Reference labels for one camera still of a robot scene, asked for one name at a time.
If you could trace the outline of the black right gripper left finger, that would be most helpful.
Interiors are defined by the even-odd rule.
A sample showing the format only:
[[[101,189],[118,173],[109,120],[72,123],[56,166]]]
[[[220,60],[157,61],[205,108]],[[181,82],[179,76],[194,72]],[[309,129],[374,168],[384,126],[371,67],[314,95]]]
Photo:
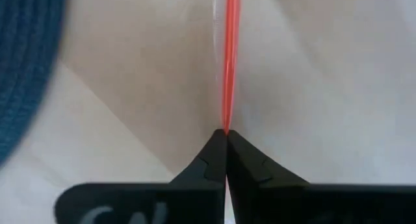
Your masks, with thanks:
[[[57,199],[57,224],[224,224],[227,138],[213,132],[167,183],[84,183]]]

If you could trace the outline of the red drinking straw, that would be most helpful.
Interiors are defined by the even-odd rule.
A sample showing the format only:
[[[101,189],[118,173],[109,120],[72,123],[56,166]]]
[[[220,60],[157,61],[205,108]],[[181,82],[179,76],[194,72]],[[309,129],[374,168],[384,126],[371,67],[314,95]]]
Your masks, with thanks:
[[[222,89],[222,126],[225,134],[228,134],[230,131],[233,115],[233,94],[239,44],[240,15],[241,0],[226,0]]]

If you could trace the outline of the round dark woven placemat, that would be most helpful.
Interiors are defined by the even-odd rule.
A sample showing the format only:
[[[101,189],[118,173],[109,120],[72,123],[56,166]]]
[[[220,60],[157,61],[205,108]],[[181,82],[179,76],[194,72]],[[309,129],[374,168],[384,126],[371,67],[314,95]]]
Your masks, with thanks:
[[[59,51],[67,0],[0,0],[0,167],[44,98]]]

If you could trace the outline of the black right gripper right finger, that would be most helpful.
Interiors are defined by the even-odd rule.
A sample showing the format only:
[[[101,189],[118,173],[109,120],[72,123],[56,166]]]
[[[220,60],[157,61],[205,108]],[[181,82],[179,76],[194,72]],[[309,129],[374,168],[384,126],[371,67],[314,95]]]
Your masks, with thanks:
[[[416,224],[416,186],[310,183],[236,131],[227,179],[236,224]]]

